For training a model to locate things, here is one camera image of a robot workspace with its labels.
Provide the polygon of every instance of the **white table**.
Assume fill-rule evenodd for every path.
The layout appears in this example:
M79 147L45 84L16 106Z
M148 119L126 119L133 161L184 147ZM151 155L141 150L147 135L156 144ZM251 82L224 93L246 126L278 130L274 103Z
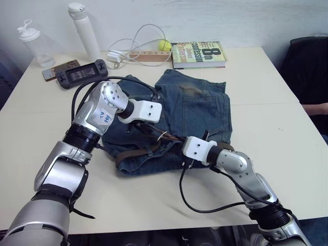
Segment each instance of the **white table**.
M255 170L282 204L299 219L328 215L328 147L261 48L227 49L225 69L182 70L186 75L227 82L232 104L232 145L249 155ZM82 54L57 55L58 64ZM133 74L155 84L166 68L127 65L111 75ZM70 126L74 89L45 82L35 61L0 111L0 230L7 229L34 195L36 172ZM118 177L109 155L94 150L89 179L71 214L70 233L105 233L254 223L238 206L197 214L182 202L180 171L143 177ZM241 201L233 184L210 170L188 170L183 183L190 204L212 209Z

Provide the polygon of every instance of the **white power adapter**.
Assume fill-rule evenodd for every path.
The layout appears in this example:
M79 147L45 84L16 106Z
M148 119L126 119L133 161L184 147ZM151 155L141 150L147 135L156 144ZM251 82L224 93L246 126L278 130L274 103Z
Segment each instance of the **white power adapter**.
M120 63L122 61L123 51L113 50L107 53L107 60L114 63Z

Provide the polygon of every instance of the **smartphone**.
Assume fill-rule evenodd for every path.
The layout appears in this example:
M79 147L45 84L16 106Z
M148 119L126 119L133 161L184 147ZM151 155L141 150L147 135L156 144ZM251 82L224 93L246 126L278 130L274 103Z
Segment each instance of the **smartphone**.
M56 67L49 68L49 69L42 71L43 78L45 78L46 81L51 81L56 78L56 72L65 71L65 70L69 70L72 68L77 68L79 66L80 66L80 64L78 63L77 60L71 60L67 63L63 63Z

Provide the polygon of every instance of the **plastic water bottle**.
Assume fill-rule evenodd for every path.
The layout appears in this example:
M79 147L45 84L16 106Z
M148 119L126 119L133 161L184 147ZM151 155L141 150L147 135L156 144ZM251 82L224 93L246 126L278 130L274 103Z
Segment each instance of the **plastic water bottle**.
M86 7L79 3L70 3L68 13L74 20L74 25L80 35L83 46L87 52L90 62L94 63L97 59L102 59L100 48L94 35Z
M34 28L27 28L32 23L31 19L24 21L23 27L18 27L19 38L31 51L41 67L48 68L55 64L55 60L49 52L41 32Z

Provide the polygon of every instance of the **white wall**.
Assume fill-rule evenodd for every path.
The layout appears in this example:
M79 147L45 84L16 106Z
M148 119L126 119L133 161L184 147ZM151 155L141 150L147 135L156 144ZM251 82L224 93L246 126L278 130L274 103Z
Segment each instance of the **white wall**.
M83 50L67 13L73 0L1 0L0 50L24 71L31 55L16 28L27 18L56 52ZM80 0L87 6L102 50L133 37L143 24L161 26L172 42L219 40L224 47L262 46L279 66L289 40L328 33L327 0ZM159 38L145 31L140 42Z

